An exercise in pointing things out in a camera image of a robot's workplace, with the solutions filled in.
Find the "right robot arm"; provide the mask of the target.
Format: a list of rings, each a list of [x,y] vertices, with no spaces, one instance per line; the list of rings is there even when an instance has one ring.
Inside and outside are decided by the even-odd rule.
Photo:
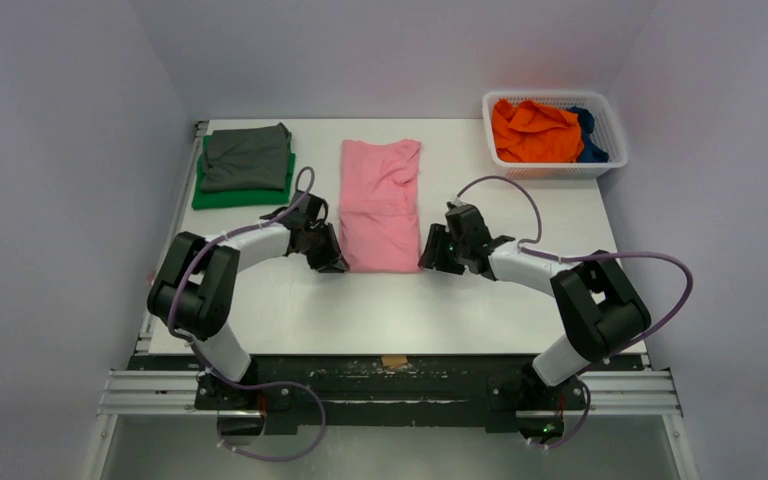
[[[648,308],[608,253],[563,261],[548,252],[527,251],[511,236],[492,236],[471,204],[451,204],[445,219],[429,228],[421,268],[455,275],[470,271],[555,301],[564,333],[525,369],[521,392],[529,404],[548,405],[562,383],[624,349],[651,326]]]

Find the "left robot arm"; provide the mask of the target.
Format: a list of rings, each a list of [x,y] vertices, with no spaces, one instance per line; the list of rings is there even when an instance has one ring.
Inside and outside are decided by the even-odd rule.
[[[244,409],[263,388],[255,362],[228,323],[239,273],[261,262],[299,254],[317,273],[349,271],[328,220],[329,205],[297,191],[292,203],[232,233],[204,237],[177,234],[147,297],[148,312],[196,353],[219,395]]]

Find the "pink t shirt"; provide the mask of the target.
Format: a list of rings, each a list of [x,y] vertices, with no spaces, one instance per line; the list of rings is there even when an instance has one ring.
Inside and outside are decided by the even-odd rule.
[[[420,271],[421,149],[412,139],[342,142],[339,243],[352,273]]]

